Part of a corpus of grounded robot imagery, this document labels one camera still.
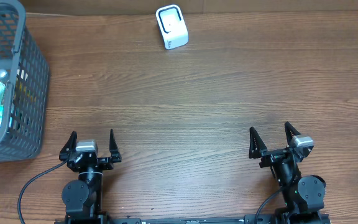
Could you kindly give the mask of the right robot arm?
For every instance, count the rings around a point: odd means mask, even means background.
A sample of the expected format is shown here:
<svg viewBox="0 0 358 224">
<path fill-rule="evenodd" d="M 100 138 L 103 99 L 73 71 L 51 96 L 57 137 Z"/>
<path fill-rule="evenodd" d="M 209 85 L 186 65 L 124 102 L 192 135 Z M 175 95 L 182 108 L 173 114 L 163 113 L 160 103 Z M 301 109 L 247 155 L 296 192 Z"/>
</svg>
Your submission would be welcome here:
<svg viewBox="0 0 358 224">
<path fill-rule="evenodd" d="M 249 129 L 249 158 L 260 159 L 261 168 L 268 167 L 279 189 L 269 196 L 248 218 L 251 223 L 325 224 L 330 223 L 328 215 L 322 214 L 326 182 L 318 175 L 303 176 L 298 164 L 308 157 L 314 148 L 310 136 L 301 134 L 290 122 L 285 123 L 287 145 L 281 149 L 268 150 L 257 130 Z M 282 194 L 285 206 L 274 214 L 262 216 L 262 210 L 274 197 Z"/>
</svg>

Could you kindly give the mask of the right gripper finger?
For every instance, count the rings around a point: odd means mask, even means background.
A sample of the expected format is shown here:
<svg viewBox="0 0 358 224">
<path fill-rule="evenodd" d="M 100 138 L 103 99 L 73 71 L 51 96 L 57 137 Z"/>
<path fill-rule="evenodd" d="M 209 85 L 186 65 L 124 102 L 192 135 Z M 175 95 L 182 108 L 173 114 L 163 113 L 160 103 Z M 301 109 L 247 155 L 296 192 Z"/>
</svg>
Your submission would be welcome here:
<svg viewBox="0 0 358 224">
<path fill-rule="evenodd" d="M 297 131 L 289 121 L 285 122 L 285 134 L 287 138 L 287 144 L 289 146 L 298 146 L 299 145 L 299 136 L 301 133 Z"/>
<path fill-rule="evenodd" d="M 260 138 L 258 132 L 254 127 L 249 129 L 250 134 L 250 147 L 249 147 L 249 158 L 258 159 L 261 158 L 265 152 L 267 152 L 267 147 L 264 144 L 263 140 Z"/>
</svg>

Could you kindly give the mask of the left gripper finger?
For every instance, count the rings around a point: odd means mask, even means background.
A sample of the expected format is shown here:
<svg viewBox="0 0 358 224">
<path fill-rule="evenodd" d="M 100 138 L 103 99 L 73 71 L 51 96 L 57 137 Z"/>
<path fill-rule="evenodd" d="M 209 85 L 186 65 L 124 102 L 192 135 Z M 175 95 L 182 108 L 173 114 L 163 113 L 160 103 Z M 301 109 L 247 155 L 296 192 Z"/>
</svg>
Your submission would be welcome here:
<svg viewBox="0 0 358 224">
<path fill-rule="evenodd" d="M 109 152 L 111 153 L 112 163 L 117 163 L 122 161 L 122 156 L 121 153 L 119 152 L 119 148 L 114 137 L 113 129 L 110 129 L 110 134 L 109 134 Z"/>
<path fill-rule="evenodd" d="M 59 153 L 59 160 L 66 161 L 70 158 L 70 154 L 75 151 L 77 144 L 77 132 L 73 131 L 66 144 L 62 147 Z"/>
</svg>

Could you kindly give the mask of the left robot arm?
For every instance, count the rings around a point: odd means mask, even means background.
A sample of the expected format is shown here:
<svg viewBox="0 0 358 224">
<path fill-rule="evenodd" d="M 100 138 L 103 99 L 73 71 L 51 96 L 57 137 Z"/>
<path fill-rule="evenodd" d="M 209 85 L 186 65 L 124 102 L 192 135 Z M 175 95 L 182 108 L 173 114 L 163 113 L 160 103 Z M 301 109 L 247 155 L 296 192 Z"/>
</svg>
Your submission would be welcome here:
<svg viewBox="0 0 358 224">
<path fill-rule="evenodd" d="M 59 153 L 59 159 L 78 174 L 76 180 L 67 183 L 62 190 L 65 204 L 63 223 L 111 223 L 108 212 L 102 211 L 103 172 L 114 169 L 122 157 L 113 130 L 109 132 L 109 157 L 98 157 L 95 140 L 77 140 L 71 133 Z"/>
</svg>

